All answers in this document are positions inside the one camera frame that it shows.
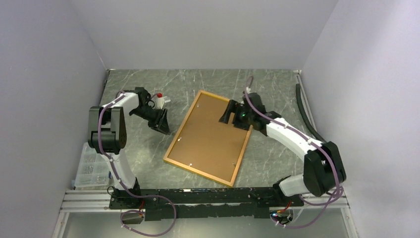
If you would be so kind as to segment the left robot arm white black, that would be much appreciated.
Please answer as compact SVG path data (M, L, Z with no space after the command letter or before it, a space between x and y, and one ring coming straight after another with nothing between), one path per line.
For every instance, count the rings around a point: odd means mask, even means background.
M114 191L124 192L122 202L129 208L141 204L142 195L136 176L131 170L126 153L126 119L138 116L154 131L169 135L166 103L171 99L162 93L150 94L144 87L119 91L116 97L89 109L88 145L107 162L114 180Z

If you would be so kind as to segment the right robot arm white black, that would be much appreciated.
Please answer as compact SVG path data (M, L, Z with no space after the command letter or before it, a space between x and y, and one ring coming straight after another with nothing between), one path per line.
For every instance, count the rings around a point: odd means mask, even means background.
M279 113L267 111L257 93L243 96L241 102L230 100L219 119L232 121L235 128L253 127L294 152L303 162L300 175L281 179L274 187L272 199L279 206L286 205L294 195L310 193L321 196L339 187L347 178L337 145L322 142L296 129Z

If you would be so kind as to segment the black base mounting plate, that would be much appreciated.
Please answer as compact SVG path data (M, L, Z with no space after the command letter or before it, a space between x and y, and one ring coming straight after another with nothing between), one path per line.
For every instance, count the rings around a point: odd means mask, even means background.
M265 219L276 209L303 206L298 195L286 197L278 188L141 189L140 198L113 192L110 209L145 210L146 221L182 218L242 217Z

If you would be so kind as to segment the clear plastic screw box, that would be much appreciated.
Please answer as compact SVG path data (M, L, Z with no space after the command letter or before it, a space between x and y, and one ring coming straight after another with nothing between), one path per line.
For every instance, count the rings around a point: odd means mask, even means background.
M96 187L109 185L109 169L107 162L86 142L83 145L81 157L74 180L74 187Z

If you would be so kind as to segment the aluminium extrusion rail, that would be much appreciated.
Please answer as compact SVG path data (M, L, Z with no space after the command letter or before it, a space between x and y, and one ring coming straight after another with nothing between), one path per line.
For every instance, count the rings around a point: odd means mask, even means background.
M328 195L315 197L313 195L304 194L303 198L313 204L321 204L327 202L330 198ZM128 209L110 209L109 204L111 195L106 190L67 190L61 203L60 212L122 212ZM320 209L322 206L311 206L305 204L303 207L292 206L290 209ZM330 203L327 208L349 209L350 205L345 193Z

